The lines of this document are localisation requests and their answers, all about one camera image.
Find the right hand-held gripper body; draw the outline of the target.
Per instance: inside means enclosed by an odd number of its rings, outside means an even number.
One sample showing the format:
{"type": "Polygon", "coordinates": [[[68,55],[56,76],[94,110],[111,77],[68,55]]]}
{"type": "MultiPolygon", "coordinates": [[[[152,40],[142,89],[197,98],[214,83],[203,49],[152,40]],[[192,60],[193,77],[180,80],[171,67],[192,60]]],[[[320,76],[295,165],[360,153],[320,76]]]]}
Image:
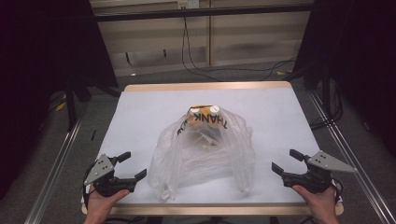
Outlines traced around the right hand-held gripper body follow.
{"type": "Polygon", "coordinates": [[[356,173],[357,169],[335,157],[319,151],[313,156],[308,156],[304,161],[307,172],[305,174],[292,174],[284,172],[281,176],[285,187],[299,185],[311,193],[322,193],[332,183],[332,171],[356,173]]]}

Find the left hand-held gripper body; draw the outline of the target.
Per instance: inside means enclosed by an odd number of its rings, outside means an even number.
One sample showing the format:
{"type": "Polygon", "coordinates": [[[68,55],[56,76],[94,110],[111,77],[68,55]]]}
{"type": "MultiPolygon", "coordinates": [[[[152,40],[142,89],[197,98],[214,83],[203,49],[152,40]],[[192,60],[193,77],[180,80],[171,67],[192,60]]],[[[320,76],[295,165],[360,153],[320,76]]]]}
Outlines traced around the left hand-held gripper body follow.
{"type": "Polygon", "coordinates": [[[84,186],[93,185],[96,191],[104,196],[110,197],[122,189],[134,192],[136,181],[134,178],[119,179],[115,176],[115,166],[118,156],[108,157],[102,154],[89,168],[84,178],[84,186]]]}

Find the clear plastic bag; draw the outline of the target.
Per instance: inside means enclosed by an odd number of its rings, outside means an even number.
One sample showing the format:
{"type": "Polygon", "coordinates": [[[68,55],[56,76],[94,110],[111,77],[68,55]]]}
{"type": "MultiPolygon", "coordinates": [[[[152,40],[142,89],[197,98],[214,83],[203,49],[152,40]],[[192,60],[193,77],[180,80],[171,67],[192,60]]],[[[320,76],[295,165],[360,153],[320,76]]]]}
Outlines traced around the clear plastic bag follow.
{"type": "Polygon", "coordinates": [[[251,191],[256,165],[253,129],[239,115],[219,109],[222,125],[215,146],[209,144],[202,131],[197,134],[186,130],[188,111],[161,132],[148,168],[148,184],[161,202],[175,199],[182,187],[229,175],[239,191],[251,191]]]}

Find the person's left hand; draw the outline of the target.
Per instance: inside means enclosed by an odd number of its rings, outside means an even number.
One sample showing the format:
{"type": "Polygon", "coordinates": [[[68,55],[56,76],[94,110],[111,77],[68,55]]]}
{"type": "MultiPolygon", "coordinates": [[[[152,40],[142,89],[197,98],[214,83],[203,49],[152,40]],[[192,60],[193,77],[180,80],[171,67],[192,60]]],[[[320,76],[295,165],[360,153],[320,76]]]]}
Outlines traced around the person's left hand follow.
{"type": "Polygon", "coordinates": [[[83,224],[105,224],[113,206],[129,193],[128,189],[122,189],[110,197],[104,197],[94,186],[90,186],[88,212],[83,224]]]}

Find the person's right hand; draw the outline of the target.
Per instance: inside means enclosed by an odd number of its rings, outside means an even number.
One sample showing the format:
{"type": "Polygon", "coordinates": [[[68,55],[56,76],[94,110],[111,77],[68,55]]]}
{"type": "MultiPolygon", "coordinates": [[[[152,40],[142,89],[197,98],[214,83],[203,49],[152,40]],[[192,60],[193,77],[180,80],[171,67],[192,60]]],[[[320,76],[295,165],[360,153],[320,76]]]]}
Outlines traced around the person's right hand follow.
{"type": "Polygon", "coordinates": [[[327,188],[322,193],[311,193],[302,186],[292,187],[307,203],[318,224],[340,224],[335,212],[335,190],[327,188]]]}

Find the white table mat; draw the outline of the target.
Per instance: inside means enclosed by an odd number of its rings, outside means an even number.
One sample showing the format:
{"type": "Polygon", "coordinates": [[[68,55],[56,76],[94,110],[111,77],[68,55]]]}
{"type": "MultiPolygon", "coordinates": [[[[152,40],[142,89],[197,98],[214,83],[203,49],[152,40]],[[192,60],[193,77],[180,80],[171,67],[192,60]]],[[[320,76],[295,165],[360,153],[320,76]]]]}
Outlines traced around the white table mat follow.
{"type": "Polygon", "coordinates": [[[254,185],[241,192],[233,177],[181,187],[172,204],[300,203],[293,189],[283,186],[271,164],[295,174],[306,172],[292,158],[294,148],[312,156],[319,147],[294,90],[291,88],[190,91],[125,91],[100,147],[109,157],[129,151],[132,157],[115,167],[119,178],[149,167],[161,131],[180,119],[192,105],[218,105],[241,116],[252,128],[256,154],[254,185]]]}

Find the black metal stand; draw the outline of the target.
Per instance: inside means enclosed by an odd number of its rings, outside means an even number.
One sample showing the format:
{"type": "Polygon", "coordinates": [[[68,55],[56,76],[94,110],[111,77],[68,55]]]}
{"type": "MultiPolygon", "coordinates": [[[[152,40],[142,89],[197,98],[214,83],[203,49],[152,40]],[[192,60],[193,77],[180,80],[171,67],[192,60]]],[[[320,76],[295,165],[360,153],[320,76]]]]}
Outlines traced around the black metal stand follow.
{"type": "Polygon", "coordinates": [[[89,102],[92,98],[87,88],[87,78],[79,76],[68,76],[65,86],[65,96],[68,114],[68,129],[71,132],[77,123],[77,114],[75,107],[75,97],[81,102],[89,102]]]}
{"type": "Polygon", "coordinates": [[[321,83],[323,108],[328,116],[331,115],[330,105],[330,71],[326,63],[312,63],[304,76],[304,87],[314,90],[321,83]]]}

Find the orange juice bottle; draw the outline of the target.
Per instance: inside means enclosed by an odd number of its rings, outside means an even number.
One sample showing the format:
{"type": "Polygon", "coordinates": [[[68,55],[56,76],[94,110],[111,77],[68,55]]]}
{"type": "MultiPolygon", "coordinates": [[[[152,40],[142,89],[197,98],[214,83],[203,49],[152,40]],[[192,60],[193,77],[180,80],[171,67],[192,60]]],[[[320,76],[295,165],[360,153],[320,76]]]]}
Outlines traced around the orange juice bottle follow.
{"type": "Polygon", "coordinates": [[[186,117],[186,130],[200,134],[202,130],[201,112],[199,107],[191,107],[186,117]]]}
{"type": "Polygon", "coordinates": [[[205,107],[202,113],[202,122],[204,124],[202,135],[212,146],[217,145],[220,140],[222,117],[219,112],[220,109],[217,105],[210,105],[205,107]]]}

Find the wooden table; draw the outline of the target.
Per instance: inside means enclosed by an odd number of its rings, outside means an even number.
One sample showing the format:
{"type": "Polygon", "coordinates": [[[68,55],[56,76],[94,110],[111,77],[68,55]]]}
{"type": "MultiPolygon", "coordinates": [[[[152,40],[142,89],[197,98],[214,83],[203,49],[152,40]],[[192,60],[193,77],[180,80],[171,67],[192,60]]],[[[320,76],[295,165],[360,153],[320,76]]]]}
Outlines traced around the wooden table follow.
{"type": "MultiPolygon", "coordinates": [[[[196,91],[196,90],[252,90],[268,88],[291,88],[287,81],[210,82],[180,84],[129,85],[125,91],[196,91]]],[[[170,204],[160,202],[141,180],[130,194],[112,210],[115,215],[131,216],[304,216],[309,209],[304,200],[300,203],[210,203],[170,204]]]]}

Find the black curtain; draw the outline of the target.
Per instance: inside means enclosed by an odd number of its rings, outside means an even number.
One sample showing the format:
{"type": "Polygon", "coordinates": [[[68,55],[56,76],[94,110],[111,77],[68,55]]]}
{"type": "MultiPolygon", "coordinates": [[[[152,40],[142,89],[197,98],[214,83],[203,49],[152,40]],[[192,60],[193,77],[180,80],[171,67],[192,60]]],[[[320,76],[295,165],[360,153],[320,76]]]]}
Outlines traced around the black curtain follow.
{"type": "Polygon", "coordinates": [[[0,200],[32,154],[50,97],[116,87],[90,0],[0,0],[0,200]]]}
{"type": "Polygon", "coordinates": [[[396,157],[396,0],[314,0],[294,69],[327,71],[396,157]]]}

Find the black horizontal bar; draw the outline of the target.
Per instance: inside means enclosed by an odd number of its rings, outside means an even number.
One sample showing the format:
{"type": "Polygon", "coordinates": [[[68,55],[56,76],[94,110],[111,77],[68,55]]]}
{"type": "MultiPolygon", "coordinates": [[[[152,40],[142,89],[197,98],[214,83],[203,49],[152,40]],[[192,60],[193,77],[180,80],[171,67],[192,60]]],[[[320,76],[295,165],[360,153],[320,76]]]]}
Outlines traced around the black horizontal bar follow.
{"type": "Polygon", "coordinates": [[[96,21],[138,21],[138,20],[174,19],[174,18],[205,17],[205,16],[286,13],[286,12],[311,11],[314,7],[315,6],[313,4],[297,4],[297,5],[275,5],[275,6],[259,6],[259,7],[213,7],[213,8],[195,8],[195,9],[175,9],[175,10],[134,12],[134,13],[96,14],[94,16],[94,19],[96,21]]]}

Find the aluminium floor rail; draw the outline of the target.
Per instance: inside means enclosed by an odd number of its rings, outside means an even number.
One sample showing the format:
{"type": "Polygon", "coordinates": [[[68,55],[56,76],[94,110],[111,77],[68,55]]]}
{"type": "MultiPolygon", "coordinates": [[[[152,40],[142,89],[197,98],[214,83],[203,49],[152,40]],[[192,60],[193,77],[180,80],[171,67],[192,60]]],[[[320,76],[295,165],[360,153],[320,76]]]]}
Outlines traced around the aluminium floor rail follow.
{"type": "Polygon", "coordinates": [[[357,169],[357,172],[354,174],[357,182],[359,183],[362,191],[364,192],[366,198],[370,202],[370,205],[374,208],[376,214],[378,215],[382,224],[396,224],[396,216],[392,214],[390,211],[386,201],[379,193],[369,176],[364,171],[361,163],[359,162],[358,158],[352,151],[349,143],[343,136],[342,132],[336,125],[336,123],[330,120],[330,116],[324,110],[324,103],[319,98],[319,96],[314,93],[310,92],[309,96],[318,111],[320,117],[327,121],[328,124],[326,125],[328,131],[330,132],[335,144],[343,154],[346,161],[357,169]]]}
{"type": "Polygon", "coordinates": [[[67,135],[63,141],[63,144],[60,148],[60,151],[57,155],[55,162],[53,163],[49,175],[43,185],[42,189],[39,192],[39,195],[36,197],[35,202],[24,221],[24,224],[40,224],[41,220],[44,216],[44,213],[48,207],[51,196],[55,190],[56,184],[59,180],[60,174],[64,168],[65,162],[67,160],[68,154],[75,142],[75,139],[78,135],[81,121],[84,117],[85,113],[82,112],[75,123],[72,125],[70,131],[67,132],[67,135]]]}

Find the white wall socket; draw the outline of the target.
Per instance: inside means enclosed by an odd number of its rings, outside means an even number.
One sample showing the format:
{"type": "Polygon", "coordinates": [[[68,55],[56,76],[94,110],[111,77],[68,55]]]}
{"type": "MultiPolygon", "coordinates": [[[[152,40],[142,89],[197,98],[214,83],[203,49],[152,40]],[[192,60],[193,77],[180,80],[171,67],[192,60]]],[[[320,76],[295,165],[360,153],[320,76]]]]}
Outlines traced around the white wall socket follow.
{"type": "Polygon", "coordinates": [[[177,0],[179,9],[193,9],[200,7],[200,0],[177,0]]]}

